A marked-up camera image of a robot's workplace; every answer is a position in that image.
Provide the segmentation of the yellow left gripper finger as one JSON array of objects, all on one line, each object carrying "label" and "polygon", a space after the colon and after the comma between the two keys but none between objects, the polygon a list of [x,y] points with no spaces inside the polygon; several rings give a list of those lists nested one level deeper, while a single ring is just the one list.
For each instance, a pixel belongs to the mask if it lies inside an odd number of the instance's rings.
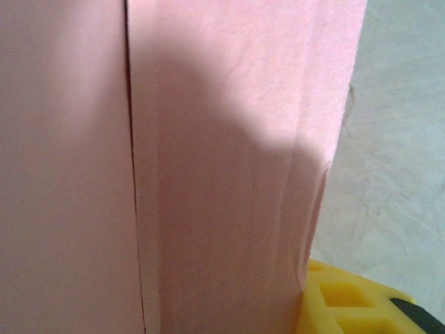
[{"label": "yellow left gripper finger", "polygon": [[443,333],[444,324],[401,291],[310,259],[300,332],[426,334]]}]

